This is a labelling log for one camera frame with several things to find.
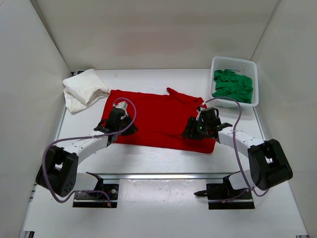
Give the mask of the red t shirt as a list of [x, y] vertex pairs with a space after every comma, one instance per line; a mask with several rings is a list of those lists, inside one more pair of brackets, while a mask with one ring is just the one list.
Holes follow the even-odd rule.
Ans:
[[106, 119], [115, 99], [130, 100], [127, 112], [135, 119], [138, 131], [129, 136], [119, 136], [117, 143], [177, 149], [210, 154], [215, 147], [211, 138], [194, 140], [182, 138], [190, 117], [196, 117], [196, 108], [203, 102], [201, 97], [193, 97], [167, 88], [168, 94], [158, 95], [141, 92], [111, 90], [102, 119]]

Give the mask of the white t shirt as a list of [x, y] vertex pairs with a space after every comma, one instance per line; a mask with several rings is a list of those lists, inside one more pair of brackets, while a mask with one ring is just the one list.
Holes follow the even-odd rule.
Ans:
[[72, 114], [81, 112], [110, 95], [109, 88], [92, 68], [62, 82], [65, 105]]

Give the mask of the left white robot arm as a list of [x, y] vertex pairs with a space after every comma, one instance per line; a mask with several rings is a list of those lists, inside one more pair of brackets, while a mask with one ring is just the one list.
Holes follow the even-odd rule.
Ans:
[[109, 196], [104, 191], [103, 180], [91, 173], [78, 173], [78, 165], [99, 150], [113, 144], [120, 135], [137, 132], [135, 117], [127, 112], [126, 101], [113, 105], [108, 118], [103, 119], [88, 136], [73, 137], [71, 144], [58, 147], [52, 142], [44, 151], [36, 184], [50, 191], [59, 203], [65, 203], [74, 193], [85, 193], [93, 199]]

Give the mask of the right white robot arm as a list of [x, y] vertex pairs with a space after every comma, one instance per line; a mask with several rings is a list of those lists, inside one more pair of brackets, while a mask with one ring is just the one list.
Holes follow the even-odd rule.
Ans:
[[258, 188], [261, 191], [292, 179], [293, 171], [281, 144], [275, 140], [263, 140], [249, 136], [229, 123], [222, 123], [215, 108], [198, 109], [196, 117], [188, 119], [183, 138], [202, 140], [212, 138], [234, 149], [249, 160], [249, 169], [225, 177], [228, 182], [222, 187], [223, 194], [234, 198], [243, 188]]

